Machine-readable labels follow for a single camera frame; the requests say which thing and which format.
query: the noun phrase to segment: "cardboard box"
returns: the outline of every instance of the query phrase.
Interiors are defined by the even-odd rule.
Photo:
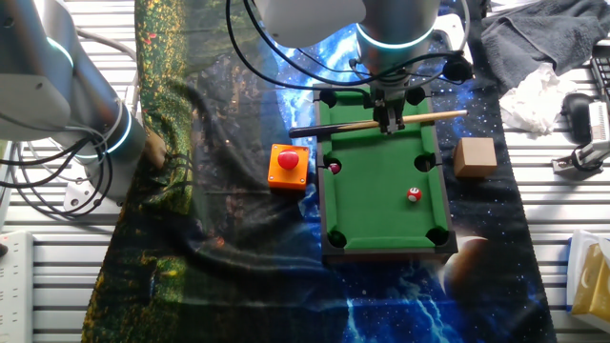
[[[493,138],[462,138],[454,150],[456,177],[487,177],[496,171]]]
[[[589,247],[572,306],[572,315],[610,333],[610,242]]]

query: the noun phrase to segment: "white paper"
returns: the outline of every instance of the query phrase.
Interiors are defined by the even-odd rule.
[[[559,119],[563,98],[576,91],[576,83],[560,80],[550,63],[542,63],[499,100],[502,122],[514,128],[549,134]]]

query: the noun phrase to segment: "power strip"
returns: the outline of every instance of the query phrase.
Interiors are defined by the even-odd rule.
[[[0,244],[9,248],[0,257],[0,343],[31,343],[33,238],[11,232]]]

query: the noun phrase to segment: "space-themed fabric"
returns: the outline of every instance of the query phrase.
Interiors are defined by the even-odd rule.
[[[443,13],[455,2],[448,4]],[[477,7],[469,43],[477,79],[431,85],[434,111],[470,111],[437,122],[459,253],[446,265],[330,266],[321,263],[315,185],[293,198],[270,193],[266,180],[273,143],[315,149],[315,140],[287,135],[314,122],[311,93],[278,89],[248,71],[233,52],[224,9],[220,0],[135,1],[145,125],[165,140],[169,157],[161,171],[140,161],[83,341],[555,342]],[[253,65],[283,82],[314,83],[261,43],[241,2],[232,19]],[[444,49],[438,37],[431,50]],[[354,79],[284,51],[325,77]],[[354,27],[306,52],[348,69]],[[414,78],[440,68],[442,61],[430,61]],[[493,137],[496,145],[498,170],[482,181],[453,173],[452,150],[471,136]]]

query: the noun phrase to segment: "orange box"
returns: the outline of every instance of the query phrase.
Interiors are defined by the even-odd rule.
[[[294,151],[298,162],[292,169],[284,169],[279,165],[278,157],[283,151]],[[267,181],[272,189],[305,191],[307,187],[307,168],[309,166],[309,149],[282,144],[273,144],[269,161]]]

